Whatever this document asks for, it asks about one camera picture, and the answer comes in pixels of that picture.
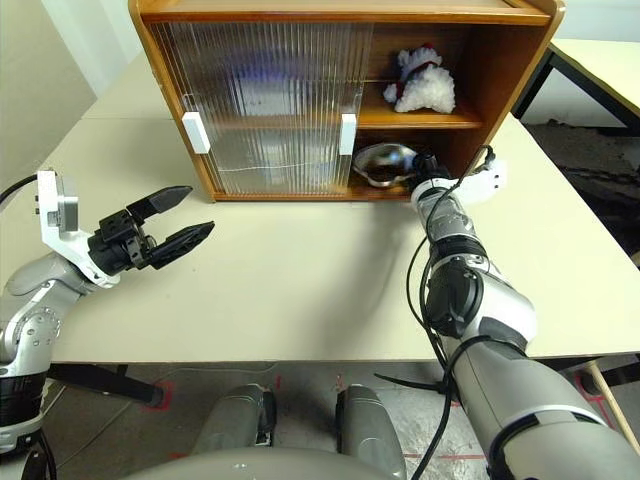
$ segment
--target wooden shelf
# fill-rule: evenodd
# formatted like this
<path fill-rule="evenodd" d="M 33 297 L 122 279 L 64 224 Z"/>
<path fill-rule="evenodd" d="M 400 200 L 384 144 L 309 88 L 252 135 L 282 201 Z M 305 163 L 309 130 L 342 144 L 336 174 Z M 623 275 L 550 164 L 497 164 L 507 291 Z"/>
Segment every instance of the wooden shelf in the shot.
<path fill-rule="evenodd" d="M 145 22 L 317 21 L 547 25 L 526 0 L 132 0 Z"/>
<path fill-rule="evenodd" d="M 409 128 L 446 128 L 469 129 L 482 127 L 482 120 L 469 101 L 456 93 L 456 108 L 452 113 L 438 113 L 430 109 L 415 112 L 398 113 L 393 105 L 382 96 L 386 83 L 370 82 L 365 84 L 358 129 L 409 129 Z"/>
<path fill-rule="evenodd" d="M 402 187 L 376 188 L 353 170 L 349 173 L 349 185 L 342 192 L 335 194 L 227 194 L 223 192 L 214 193 L 216 201 L 220 202 L 375 202 L 375 201 L 408 201 L 409 192 Z"/>

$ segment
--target desk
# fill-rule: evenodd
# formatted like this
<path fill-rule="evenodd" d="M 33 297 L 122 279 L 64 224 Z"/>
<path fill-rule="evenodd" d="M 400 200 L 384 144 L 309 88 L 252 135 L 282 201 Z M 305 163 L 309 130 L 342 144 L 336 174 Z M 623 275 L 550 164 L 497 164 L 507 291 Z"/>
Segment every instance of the desk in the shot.
<path fill-rule="evenodd" d="M 513 108 L 522 118 L 553 69 L 588 93 L 640 134 L 640 43 L 600 40 L 553 40 Z"/>
<path fill-rule="evenodd" d="M 150 219 L 147 232 L 160 240 L 211 219 L 216 228 L 179 261 L 125 272 L 116 288 L 81 300 L 64 321 L 54 362 L 434 359 L 404 295 L 424 236 L 409 205 L 208 203 L 165 108 L 138 58 L 45 167 L 75 181 L 87 231 L 172 184 L 195 190 Z M 489 254 L 536 306 L 529 353 L 639 350 L 634 265 L 513 117 L 493 145 L 509 163 L 508 185 L 469 212 Z M 3 284 L 47 252 L 34 193 L 25 187 L 0 215 Z"/>

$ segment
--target black cable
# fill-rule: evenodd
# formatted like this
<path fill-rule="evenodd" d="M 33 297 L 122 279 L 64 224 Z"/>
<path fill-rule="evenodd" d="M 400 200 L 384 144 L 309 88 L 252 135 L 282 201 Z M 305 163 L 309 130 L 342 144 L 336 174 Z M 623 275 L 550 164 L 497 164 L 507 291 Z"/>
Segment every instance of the black cable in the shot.
<path fill-rule="evenodd" d="M 403 387 L 417 388 L 418 390 L 430 390 L 432 392 L 438 392 L 438 393 L 446 393 L 445 385 L 442 382 L 438 382 L 438 383 L 412 382 L 410 380 L 402 380 L 401 378 L 388 377 L 386 375 L 381 375 L 380 373 L 374 373 L 373 376 L 378 377 L 382 380 L 386 380 L 387 382 L 395 383 L 396 385 L 402 385 Z"/>
<path fill-rule="evenodd" d="M 495 158 L 495 154 L 493 153 L 493 148 L 491 147 L 491 145 L 480 145 L 478 147 L 478 150 L 476 150 L 475 155 L 473 156 L 473 158 L 471 159 L 471 161 L 467 165 L 467 168 L 464 170 L 464 173 L 458 179 L 458 181 L 456 183 L 454 183 L 451 187 L 449 187 L 447 189 L 447 191 L 444 192 L 442 194 L 442 196 L 440 196 L 440 198 L 438 198 L 436 200 L 436 203 L 433 205 L 433 208 L 431 209 L 431 212 L 429 212 L 429 216 L 427 217 L 427 221 L 425 222 L 424 225 L 425 225 L 425 230 L 427 231 L 427 238 L 429 239 L 429 243 L 431 245 L 433 245 L 433 243 L 434 243 L 434 238 L 433 238 L 433 235 L 431 234 L 431 228 L 430 228 L 431 227 L 431 220 L 433 219 L 433 214 L 435 213 L 435 211 L 440 206 L 440 203 L 442 203 L 445 198 L 449 197 L 449 195 L 451 195 L 451 192 L 453 192 L 456 188 L 458 188 L 462 184 L 462 181 L 465 179 L 465 177 L 467 175 L 469 175 L 469 173 L 471 172 L 473 166 L 476 163 L 476 160 L 478 159 L 478 157 L 480 156 L 480 153 L 483 150 L 487 151 L 487 155 L 485 157 L 485 162 L 490 162 L 491 160 L 493 160 Z"/>
<path fill-rule="evenodd" d="M 13 185 L 11 185 L 4 192 L 0 193 L 0 204 L 2 204 L 2 202 L 4 202 L 7 198 L 9 198 L 9 196 L 11 196 L 11 194 L 13 192 L 15 192 L 16 190 L 21 189 L 22 187 L 24 187 L 25 185 L 27 185 L 27 184 L 29 184 L 31 182 L 35 182 L 37 179 L 38 179 L 38 176 L 34 174 L 34 175 L 30 175 L 30 176 L 28 176 L 26 178 L 23 178 L 19 182 L 16 182 Z"/>
<path fill-rule="evenodd" d="M 40 430 L 40 435 L 38 438 L 40 446 L 42 447 L 42 451 L 44 452 L 44 456 L 47 460 L 47 469 L 49 470 L 49 479 L 57 480 L 58 471 L 56 470 L 56 460 L 53 456 L 53 450 L 51 450 L 51 446 L 47 441 L 47 437 L 44 434 L 43 430 Z"/>
<path fill-rule="evenodd" d="M 433 234 L 431 233 L 431 221 L 433 220 L 434 213 L 436 212 L 440 204 L 446 198 L 448 198 L 455 189 L 457 189 L 462 184 L 462 181 L 471 172 L 471 170 L 473 169 L 473 166 L 476 163 L 478 156 L 483 150 L 486 150 L 487 152 L 487 155 L 485 156 L 485 163 L 490 162 L 495 158 L 493 148 L 490 145 L 481 145 L 480 147 L 478 147 L 476 154 L 473 156 L 473 158 L 467 165 L 464 173 L 460 176 L 458 181 L 455 184 L 453 184 L 451 187 L 449 187 L 440 196 L 440 198 L 436 200 L 436 202 L 433 205 L 433 208 L 431 209 L 431 212 L 429 212 L 429 215 L 427 216 L 427 220 L 425 222 L 425 230 L 427 232 L 426 238 L 429 240 L 429 243 L 432 246 L 435 243 L 435 239 L 433 238 Z M 414 258 L 412 259 L 412 262 L 413 260 L 415 260 L 416 256 L 417 256 L 417 252 L 414 254 Z M 431 343 L 433 350 L 436 352 L 436 357 L 438 357 L 438 361 L 440 362 L 440 365 L 442 366 L 442 368 L 444 368 L 444 375 L 442 377 L 441 383 L 444 385 L 444 389 L 445 389 L 445 403 L 442 409 L 442 417 L 440 418 L 440 423 L 438 424 L 436 433 L 433 435 L 433 438 L 431 439 L 431 442 L 427 447 L 427 451 L 425 452 L 422 459 L 420 460 L 420 463 L 418 464 L 416 471 L 411 476 L 411 480 L 418 480 L 422 475 L 422 473 L 424 472 L 424 470 L 427 468 L 427 465 L 429 464 L 429 461 L 433 457 L 433 454 L 435 453 L 435 450 L 438 444 L 440 443 L 440 439 L 442 438 L 442 435 L 444 434 L 444 431 L 447 428 L 447 422 L 449 421 L 449 413 L 451 411 L 451 400 L 452 400 L 453 392 L 455 389 L 454 380 L 453 380 L 453 367 L 456 364 L 458 358 L 460 358 L 462 353 L 464 353 L 464 351 L 466 351 L 467 348 L 471 347 L 472 345 L 475 345 L 476 343 L 494 341 L 489 336 L 474 337 L 465 342 L 462 342 L 451 355 L 449 362 L 446 362 L 444 360 L 445 355 L 444 355 L 444 349 L 442 348 L 442 342 L 440 341 L 440 337 L 436 336 L 436 333 L 430 328 L 428 315 L 426 311 L 427 305 L 426 305 L 426 299 L 425 299 L 425 290 L 427 286 L 427 281 L 429 279 L 430 269 L 431 269 L 431 259 L 429 259 L 429 261 L 425 265 L 425 268 L 422 272 L 422 278 L 420 279 L 419 305 L 420 305 L 420 313 L 422 314 L 421 325 L 424 327 L 425 331 L 427 332 L 427 336 L 429 337 L 429 342 Z M 407 272 L 407 292 L 409 291 L 409 286 L 408 286 L 409 274 L 410 274 L 410 270 Z M 410 307 L 411 307 L 411 311 L 414 312 L 414 308 L 413 308 L 413 305 L 411 305 L 411 303 L 410 303 Z"/>
<path fill-rule="evenodd" d="M 413 302 L 411 301 L 411 270 L 413 270 L 413 264 L 416 262 L 416 258 L 418 257 L 418 253 L 420 253 L 420 250 L 422 250 L 422 247 L 424 246 L 424 244 L 427 243 L 427 237 L 424 237 L 422 239 L 422 241 L 418 244 L 418 247 L 416 248 L 416 251 L 413 252 L 413 257 L 411 257 L 411 261 L 409 262 L 409 268 L 407 268 L 407 278 L 405 281 L 405 292 L 407 294 L 407 302 L 409 302 L 409 308 L 411 309 L 411 313 L 413 313 L 413 316 L 415 317 L 415 319 L 418 321 L 418 323 L 420 324 L 420 326 L 422 328 L 425 328 L 425 325 L 422 321 L 422 318 L 420 318 L 420 315 L 418 315 L 418 312 L 416 312 L 416 309 L 413 306 Z"/>
<path fill-rule="evenodd" d="M 431 443 L 429 443 L 429 447 L 427 447 L 427 451 L 424 453 L 422 460 L 418 464 L 416 471 L 411 475 L 411 480 L 418 480 L 422 472 L 425 471 L 431 457 L 436 451 L 436 447 L 440 443 L 440 439 L 444 434 L 444 430 L 447 428 L 447 422 L 449 421 L 449 412 L 451 412 L 451 400 L 453 396 L 453 389 L 447 388 L 445 396 L 444 396 L 444 407 L 442 409 L 442 417 L 440 417 L 440 423 L 438 424 L 438 428 L 436 429 L 436 433 L 434 433 L 433 438 L 431 439 Z"/>

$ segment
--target stainless steel bowl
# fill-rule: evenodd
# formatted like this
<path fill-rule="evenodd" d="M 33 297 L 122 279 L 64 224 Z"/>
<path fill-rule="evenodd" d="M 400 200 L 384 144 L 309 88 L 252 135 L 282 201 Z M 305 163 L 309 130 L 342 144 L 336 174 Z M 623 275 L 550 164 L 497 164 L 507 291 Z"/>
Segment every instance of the stainless steel bowl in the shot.
<path fill-rule="evenodd" d="M 378 143 L 360 150 L 353 159 L 353 169 L 370 185 L 390 188 L 414 176 L 409 147 L 399 143 Z"/>

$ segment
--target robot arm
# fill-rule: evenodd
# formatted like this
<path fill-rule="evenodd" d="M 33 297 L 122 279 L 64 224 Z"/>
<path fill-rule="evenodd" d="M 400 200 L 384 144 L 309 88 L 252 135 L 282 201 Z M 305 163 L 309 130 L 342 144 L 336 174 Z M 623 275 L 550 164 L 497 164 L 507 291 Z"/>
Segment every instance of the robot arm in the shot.
<path fill-rule="evenodd" d="M 144 233 L 148 217 L 176 206 L 189 192 L 191 187 L 160 190 L 101 220 L 91 235 L 78 228 L 78 199 L 70 182 L 53 171 L 38 172 L 36 213 L 42 240 L 53 252 L 15 272 L 0 298 L 3 472 L 8 463 L 22 472 L 25 462 L 39 461 L 27 452 L 42 426 L 42 389 L 53 345 L 73 305 L 98 288 L 115 286 L 123 270 L 162 268 L 195 248 L 213 229 L 213 222 L 186 227 L 160 245 Z"/>
<path fill-rule="evenodd" d="M 491 162 L 483 167 L 490 170 Z M 431 239 L 423 319 L 455 362 L 459 399 L 491 477 L 638 478 L 640 457 L 624 439 L 569 382 L 523 353 L 536 333 L 533 306 L 491 262 L 461 201 L 483 195 L 464 183 L 460 195 L 447 192 L 455 182 L 433 165 L 418 171 L 412 203 Z M 470 190 L 481 189 L 474 176 Z"/>

